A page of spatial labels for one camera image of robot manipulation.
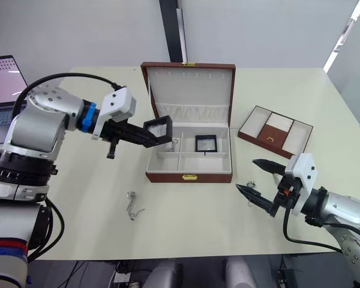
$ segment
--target robotic arm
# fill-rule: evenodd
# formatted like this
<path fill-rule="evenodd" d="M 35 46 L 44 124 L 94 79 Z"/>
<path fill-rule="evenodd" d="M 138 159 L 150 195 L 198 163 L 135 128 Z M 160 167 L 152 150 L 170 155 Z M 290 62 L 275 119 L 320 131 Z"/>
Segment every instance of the robotic arm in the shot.
<path fill-rule="evenodd" d="M 115 157 L 120 140 L 144 147 L 172 141 L 168 116 L 145 122 L 143 128 L 127 122 L 136 101 L 126 87 L 105 96 L 101 109 L 59 87 L 28 90 L 27 106 L 13 119 L 0 158 L 0 287 L 25 287 L 28 250 L 40 252 L 47 244 L 51 209 L 61 219 L 47 198 L 47 183 L 58 172 L 53 163 L 66 130 L 110 142 L 107 158 Z M 40 204 L 44 200 L 46 207 Z"/>
<path fill-rule="evenodd" d="M 317 169 L 311 154 L 293 156 L 287 167 L 268 160 L 253 160 L 261 169 L 276 173 L 283 178 L 278 185 L 278 192 L 273 202 L 247 186 L 236 185 L 250 202 L 264 209 L 272 217 L 280 206 L 286 209 L 283 233 L 287 240 L 301 244 L 318 245 L 342 253 L 354 276 L 355 287 L 360 287 L 360 201 L 321 187 L 313 189 L 317 178 Z M 305 214 L 309 225 L 324 228 L 337 240 L 341 249 L 315 242 L 295 240 L 288 236 L 287 224 L 289 213 Z"/>

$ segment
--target open jewelry box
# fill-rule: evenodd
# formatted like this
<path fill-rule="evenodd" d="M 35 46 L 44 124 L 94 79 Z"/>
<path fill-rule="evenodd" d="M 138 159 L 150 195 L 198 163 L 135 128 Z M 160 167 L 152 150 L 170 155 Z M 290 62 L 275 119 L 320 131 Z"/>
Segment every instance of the open jewelry box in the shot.
<path fill-rule="evenodd" d="M 231 182 L 229 123 L 235 66 L 144 62 L 141 67 L 155 116 L 169 115 L 173 124 L 173 141 L 152 151 L 148 179 Z"/>
<path fill-rule="evenodd" d="M 291 158 L 303 153 L 313 126 L 256 106 L 238 137 L 276 154 Z"/>

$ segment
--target floor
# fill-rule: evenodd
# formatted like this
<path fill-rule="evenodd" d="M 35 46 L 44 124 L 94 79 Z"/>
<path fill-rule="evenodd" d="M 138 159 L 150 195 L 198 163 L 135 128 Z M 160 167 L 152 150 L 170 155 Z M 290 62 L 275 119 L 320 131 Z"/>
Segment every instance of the floor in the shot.
<path fill-rule="evenodd" d="M 219 256 L 175 259 L 184 269 L 182 287 L 225 287 L 223 263 L 226 258 Z M 278 287 L 277 277 L 282 255 L 253 255 L 244 256 L 244 259 L 251 268 L 258 288 Z M 137 260 L 135 270 L 152 270 L 160 261 L 161 259 Z M 29 265 L 32 284 L 27 285 L 27 288 L 65 287 L 64 281 L 75 265 L 78 270 L 71 277 L 68 288 L 108 287 L 117 262 L 36 260 Z M 352 287 L 352 276 L 342 255 L 338 253 L 284 255 L 282 268 L 294 274 L 298 288 Z M 136 271 L 132 273 L 131 280 L 138 281 L 142 287 L 148 275 L 149 271 Z"/>

